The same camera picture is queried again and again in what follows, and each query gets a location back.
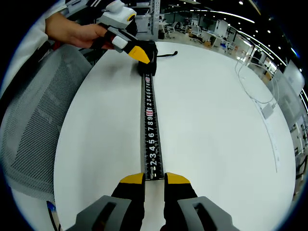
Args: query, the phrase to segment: ceiling light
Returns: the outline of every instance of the ceiling light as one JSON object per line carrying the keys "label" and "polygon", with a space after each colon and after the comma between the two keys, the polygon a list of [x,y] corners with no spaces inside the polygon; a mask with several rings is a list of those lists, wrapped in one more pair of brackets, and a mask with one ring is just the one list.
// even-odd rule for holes
{"label": "ceiling light", "polygon": [[262,44],[262,46],[264,46],[267,50],[269,50],[270,52],[272,52],[272,53],[277,57],[277,59],[279,59],[279,60],[283,63],[283,65],[287,66],[287,64],[286,64],[278,55],[276,55],[270,48],[268,48],[267,46],[265,46],[265,45],[264,45],[263,43],[261,43],[259,40],[257,40],[257,39],[254,38],[254,37],[251,37],[250,35],[248,35],[248,34],[242,32],[242,31],[240,31],[240,33],[242,33],[242,34],[244,34],[244,35],[246,35],[246,36],[252,38],[254,41],[258,42],[259,45]]}
{"label": "ceiling light", "polygon": [[298,54],[296,53],[296,51],[291,47],[291,50],[294,52],[294,54],[298,57]]}
{"label": "ceiling light", "polygon": [[244,18],[244,17],[242,17],[242,16],[238,16],[238,15],[233,14],[233,13],[227,13],[227,12],[223,12],[223,11],[211,11],[211,12],[213,12],[213,13],[222,13],[222,14],[226,14],[226,15],[231,15],[231,16],[234,16],[234,17],[237,17],[237,18],[244,19],[244,20],[249,21],[249,22],[251,22],[251,23],[255,23],[254,21],[252,21],[252,20],[250,20],[250,19],[248,19],[248,18]]}

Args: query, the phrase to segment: ceiling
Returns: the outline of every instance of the ceiling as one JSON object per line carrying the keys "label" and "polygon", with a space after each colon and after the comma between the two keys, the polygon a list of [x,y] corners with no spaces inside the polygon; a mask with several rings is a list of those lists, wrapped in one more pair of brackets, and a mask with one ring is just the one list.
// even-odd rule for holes
{"label": "ceiling", "polygon": [[[198,12],[200,14],[206,13],[207,17],[215,16],[215,19],[226,18],[226,21],[230,23],[231,26],[235,27],[238,30],[240,30],[241,28],[241,31],[252,37],[253,35],[255,35],[254,38],[256,38],[258,41],[260,41],[266,46],[270,45],[269,48],[275,54],[277,54],[277,56],[280,57],[285,63],[292,59],[298,68],[305,69],[303,68],[303,62],[301,62],[301,59],[299,59],[291,50],[291,47],[293,47],[297,53],[300,53],[298,48],[299,46],[294,46],[294,43],[291,43],[289,39],[290,33],[284,33],[286,31],[285,27],[283,26],[284,24],[281,24],[281,18],[277,14],[277,7],[279,5],[273,5],[273,7],[276,7],[276,9],[273,9],[271,11],[271,8],[266,7],[268,1],[254,1],[256,2],[256,5],[260,10],[260,15],[249,0],[242,1],[243,5],[239,4],[239,0],[196,0],[196,2],[191,0],[161,0],[161,9],[164,10],[166,13],[183,10],[213,10],[232,13],[253,20],[255,23],[251,23],[241,18],[221,13]],[[281,61],[276,56],[272,54],[271,56],[274,58],[275,64],[280,65]],[[280,65],[280,68],[283,71],[284,65]]]}

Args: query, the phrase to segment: white table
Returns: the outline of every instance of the white table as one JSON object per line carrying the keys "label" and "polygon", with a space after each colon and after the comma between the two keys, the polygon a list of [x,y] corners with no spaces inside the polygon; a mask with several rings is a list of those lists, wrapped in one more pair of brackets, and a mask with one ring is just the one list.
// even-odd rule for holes
{"label": "white table", "polygon": [[[198,196],[231,214],[243,231],[269,231],[288,212],[295,186],[295,157],[278,106],[268,119],[280,153],[275,169],[264,122],[241,88],[236,61],[176,43],[157,43],[154,77],[164,170],[185,176]],[[248,68],[243,80],[259,100],[270,91]],[[93,67],[66,115],[54,167],[54,194],[63,229],[76,214],[119,181],[141,171],[141,77],[136,61],[108,51]],[[142,230],[165,223],[164,182],[146,182]]]}

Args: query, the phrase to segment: finger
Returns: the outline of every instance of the finger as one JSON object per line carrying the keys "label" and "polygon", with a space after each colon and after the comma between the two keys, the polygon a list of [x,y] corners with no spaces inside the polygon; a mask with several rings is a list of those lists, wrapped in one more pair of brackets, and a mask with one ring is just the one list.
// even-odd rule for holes
{"label": "finger", "polygon": [[107,32],[107,29],[98,25],[98,24],[92,24],[93,26],[93,29],[95,31],[95,33],[99,36],[99,37],[104,37],[106,32]]}
{"label": "finger", "polygon": [[113,44],[107,42],[102,46],[102,49],[107,49],[107,50],[114,50],[115,47],[113,46]]}

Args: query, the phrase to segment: tape measure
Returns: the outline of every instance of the tape measure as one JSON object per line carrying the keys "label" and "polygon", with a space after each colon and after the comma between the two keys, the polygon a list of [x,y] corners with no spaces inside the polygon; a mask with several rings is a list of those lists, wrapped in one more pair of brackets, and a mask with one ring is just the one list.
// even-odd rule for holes
{"label": "tape measure", "polygon": [[144,129],[144,174],[146,180],[161,180],[164,178],[164,169],[152,74],[144,74],[142,81],[142,98],[144,100],[144,127],[142,128]]}

